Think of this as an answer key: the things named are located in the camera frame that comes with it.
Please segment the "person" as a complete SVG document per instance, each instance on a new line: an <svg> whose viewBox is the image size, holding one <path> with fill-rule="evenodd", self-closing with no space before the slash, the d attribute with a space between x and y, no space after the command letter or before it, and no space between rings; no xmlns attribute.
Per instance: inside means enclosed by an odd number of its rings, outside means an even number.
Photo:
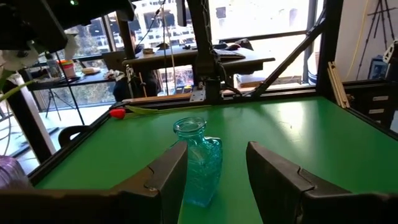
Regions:
<svg viewBox="0 0 398 224"><path fill-rule="evenodd" d="M145 96L157 96L161 91L157 70L147 70L135 73L128 83L124 77L118 80L113 88L113 96L116 101L128 98L142 98Z"/></svg>

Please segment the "black keyboard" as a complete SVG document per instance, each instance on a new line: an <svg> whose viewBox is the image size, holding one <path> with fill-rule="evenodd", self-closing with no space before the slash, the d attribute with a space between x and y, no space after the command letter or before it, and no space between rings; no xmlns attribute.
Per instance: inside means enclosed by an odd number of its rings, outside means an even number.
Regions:
<svg viewBox="0 0 398 224"><path fill-rule="evenodd" d="M246 58L245 55L240 54L238 52L230 51L230 50L220 50L220 49L214 49L215 53L219 56L221 59L244 59Z"/></svg>

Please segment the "black office desk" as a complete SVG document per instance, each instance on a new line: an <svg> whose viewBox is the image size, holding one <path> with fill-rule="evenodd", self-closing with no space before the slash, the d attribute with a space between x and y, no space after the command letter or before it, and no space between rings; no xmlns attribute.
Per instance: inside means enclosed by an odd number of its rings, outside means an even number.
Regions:
<svg viewBox="0 0 398 224"><path fill-rule="evenodd" d="M235 50L236 53L244 55L246 58L238 59L222 59L222 65L227 73L252 73L263 69L263 64L266 62L275 61L274 57L267 53L255 52L252 50L240 48ZM182 47L173 48L174 65L176 67L191 65L194 67L197 58L196 50L186 50ZM123 60L123 65L129 65L134 71L155 70L159 68L172 67L172 54L170 49L166 51L158 50L152 55L143 55L139 53L137 58L130 60Z"/></svg>

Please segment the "pink ribbed glass vase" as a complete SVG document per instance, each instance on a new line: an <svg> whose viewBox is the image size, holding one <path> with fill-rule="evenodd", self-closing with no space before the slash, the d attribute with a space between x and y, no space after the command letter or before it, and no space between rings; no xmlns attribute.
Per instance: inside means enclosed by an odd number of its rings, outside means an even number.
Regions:
<svg viewBox="0 0 398 224"><path fill-rule="evenodd" d="M0 156L0 190L32 188L18 160L10 156Z"/></svg>

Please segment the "silver metal bracket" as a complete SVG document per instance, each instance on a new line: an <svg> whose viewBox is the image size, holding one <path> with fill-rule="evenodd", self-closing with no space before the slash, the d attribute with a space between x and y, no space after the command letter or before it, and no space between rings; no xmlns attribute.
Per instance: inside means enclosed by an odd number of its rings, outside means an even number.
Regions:
<svg viewBox="0 0 398 224"><path fill-rule="evenodd" d="M192 94L190 95L190 102L199 103L205 101L205 99L206 99L205 87L199 88L195 86L192 90Z"/></svg>

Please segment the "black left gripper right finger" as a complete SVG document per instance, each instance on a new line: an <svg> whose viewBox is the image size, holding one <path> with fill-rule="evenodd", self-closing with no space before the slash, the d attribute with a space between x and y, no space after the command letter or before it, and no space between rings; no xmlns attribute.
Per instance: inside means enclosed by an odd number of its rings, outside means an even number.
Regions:
<svg viewBox="0 0 398 224"><path fill-rule="evenodd" d="M398 224L397 194L353 194L255 141L246 164L263 224Z"/></svg>

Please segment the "black standing display panel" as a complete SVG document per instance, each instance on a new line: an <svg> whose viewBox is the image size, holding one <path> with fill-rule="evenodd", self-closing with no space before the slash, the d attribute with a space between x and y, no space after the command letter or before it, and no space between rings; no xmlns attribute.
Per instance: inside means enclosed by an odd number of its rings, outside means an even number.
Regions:
<svg viewBox="0 0 398 224"><path fill-rule="evenodd" d="M5 93L10 93L17 87L19 89L7 98L7 102L37 160L43 163L56 153L55 147L22 77L14 75L2 89Z"/></svg>

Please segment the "stacked colourful cups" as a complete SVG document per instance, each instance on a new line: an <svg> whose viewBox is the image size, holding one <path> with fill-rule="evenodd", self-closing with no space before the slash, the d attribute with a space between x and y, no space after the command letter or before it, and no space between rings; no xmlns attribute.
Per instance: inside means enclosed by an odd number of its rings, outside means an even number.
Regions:
<svg viewBox="0 0 398 224"><path fill-rule="evenodd" d="M63 59L63 60L58 60L57 63L60 66L60 68L63 70L63 72L67 78L76 77L73 60Z"/></svg>

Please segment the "black aluminium table frame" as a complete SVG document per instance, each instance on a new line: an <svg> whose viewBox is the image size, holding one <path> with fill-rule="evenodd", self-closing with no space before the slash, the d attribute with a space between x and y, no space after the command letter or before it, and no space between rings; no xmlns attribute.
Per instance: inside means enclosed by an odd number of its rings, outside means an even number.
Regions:
<svg viewBox="0 0 398 224"><path fill-rule="evenodd" d="M175 142L172 124L185 116L206 119L206 132L223 142L223 185L246 185L246 145L257 141L306 170L353 192L398 192L398 139L352 109L337 106L327 75L336 55L343 0L325 0L305 40L254 90L221 94L221 65L210 44L207 0L188 0L198 36L201 103L155 100L157 110L209 105L118 120L102 115L30 175L40 189L102 189L128 177ZM315 86L272 90L271 84L317 37L321 39Z"/></svg>

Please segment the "black tripod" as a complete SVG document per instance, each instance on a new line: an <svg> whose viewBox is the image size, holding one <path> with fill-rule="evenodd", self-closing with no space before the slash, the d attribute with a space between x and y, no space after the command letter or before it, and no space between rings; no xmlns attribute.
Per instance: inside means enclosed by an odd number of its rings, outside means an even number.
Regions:
<svg viewBox="0 0 398 224"><path fill-rule="evenodd" d="M358 38L355 79L368 79L371 60L398 40L398 0L369 0Z"/></svg>
<svg viewBox="0 0 398 224"><path fill-rule="evenodd" d="M69 106L73 110L75 109L75 107L72 104L70 104L70 103L66 102L65 100L61 99L57 93L54 93L51 89L49 89L48 90L48 103L47 103L47 108L46 108L46 111L45 111L45 117L48 118L48 114L49 114L49 111L50 111L50 105L51 105L51 103L53 103L53 106L55 107L55 111L57 112L58 118L61 121L62 118L60 116L60 112L59 112L59 109L58 109L57 100L65 103L67 106Z"/></svg>

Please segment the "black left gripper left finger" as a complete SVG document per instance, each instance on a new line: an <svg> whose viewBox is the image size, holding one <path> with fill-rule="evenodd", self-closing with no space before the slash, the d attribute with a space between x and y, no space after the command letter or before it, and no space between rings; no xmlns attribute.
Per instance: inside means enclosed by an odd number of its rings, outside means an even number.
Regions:
<svg viewBox="0 0 398 224"><path fill-rule="evenodd" d="M108 190L0 190L0 224L177 224L187 158L178 142Z"/></svg>

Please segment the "blue picture frame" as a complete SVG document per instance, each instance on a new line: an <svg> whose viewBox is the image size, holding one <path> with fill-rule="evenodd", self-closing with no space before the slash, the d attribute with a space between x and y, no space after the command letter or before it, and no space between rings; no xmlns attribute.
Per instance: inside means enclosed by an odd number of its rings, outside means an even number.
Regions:
<svg viewBox="0 0 398 224"><path fill-rule="evenodd" d="M383 61L382 55L372 58L369 68L368 79L380 80L385 79L387 70L387 63Z"/></svg>

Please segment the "teal textured glass vase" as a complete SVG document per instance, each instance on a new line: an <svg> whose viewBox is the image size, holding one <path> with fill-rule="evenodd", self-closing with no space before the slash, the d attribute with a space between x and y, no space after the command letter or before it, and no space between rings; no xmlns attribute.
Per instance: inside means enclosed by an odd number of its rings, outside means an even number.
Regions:
<svg viewBox="0 0 398 224"><path fill-rule="evenodd" d="M187 143L187 180L183 199L186 203L207 207L220 182L223 163L220 138L205 136L206 120L187 117L174 123L179 141Z"/></svg>

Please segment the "wooden slat bundle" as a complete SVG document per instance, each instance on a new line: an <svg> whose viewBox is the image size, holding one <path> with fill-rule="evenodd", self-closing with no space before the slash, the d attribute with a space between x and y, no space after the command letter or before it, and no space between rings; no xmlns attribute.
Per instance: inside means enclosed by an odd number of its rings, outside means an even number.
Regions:
<svg viewBox="0 0 398 224"><path fill-rule="evenodd" d="M350 108L349 100L341 82L340 75L338 74L335 62L328 62L327 72L337 105L343 109Z"/></svg>

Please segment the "red artificial tulip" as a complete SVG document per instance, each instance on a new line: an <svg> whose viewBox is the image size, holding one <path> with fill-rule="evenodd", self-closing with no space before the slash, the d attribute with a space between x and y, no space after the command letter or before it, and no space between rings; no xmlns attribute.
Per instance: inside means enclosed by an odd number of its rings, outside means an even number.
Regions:
<svg viewBox="0 0 398 224"><path fill-rule="evenodd" d="M149 108L140 108L140 107L135 107L135 106L126 106L125 109L122 109L122 108L111 109L109 111L109 115L110 115L110 117L113 117L116 119L126 119L126 118L132 118L132 117L136 117L136 116L146 116L149 114L171 113L171 112L175 112L175 111L193 110L193 109L206 108L206 107L209 107L209 105L188 106L188 107L181 107L181 108L157 110L157 109L149 109Z"/></svg>

